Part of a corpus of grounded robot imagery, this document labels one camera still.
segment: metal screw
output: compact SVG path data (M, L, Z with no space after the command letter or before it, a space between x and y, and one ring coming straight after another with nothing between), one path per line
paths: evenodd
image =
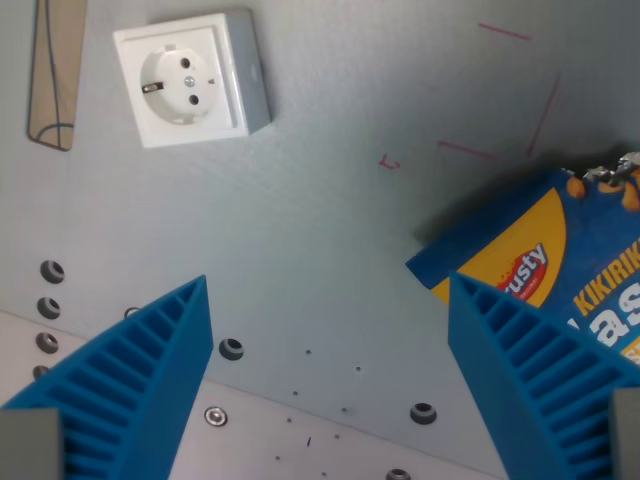
M227 412L220 407L209 407L204 411L204 419L214 427L224 427L227 424Z

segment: snack bag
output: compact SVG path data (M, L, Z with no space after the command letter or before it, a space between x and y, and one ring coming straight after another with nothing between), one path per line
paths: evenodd
M465 218L407 266L446 303L449 271L457 270L640 365L640 162L629 158L617 170L556 170L530 179Z

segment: crusty logo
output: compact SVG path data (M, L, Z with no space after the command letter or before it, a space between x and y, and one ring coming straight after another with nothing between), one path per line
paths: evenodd
M521 300L527 300L538 289L547 272L547 253L542 243L516 258L506 278L498 284L500 290Z

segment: white power socket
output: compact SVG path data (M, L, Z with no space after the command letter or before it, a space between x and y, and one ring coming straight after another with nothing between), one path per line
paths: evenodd
M113 37L144 147L246 136L271 121L248 10Z

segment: wooden panel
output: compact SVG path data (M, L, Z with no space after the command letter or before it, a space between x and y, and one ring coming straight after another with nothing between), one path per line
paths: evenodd
M28 135L70 150L76 118L86 0L37 0Z

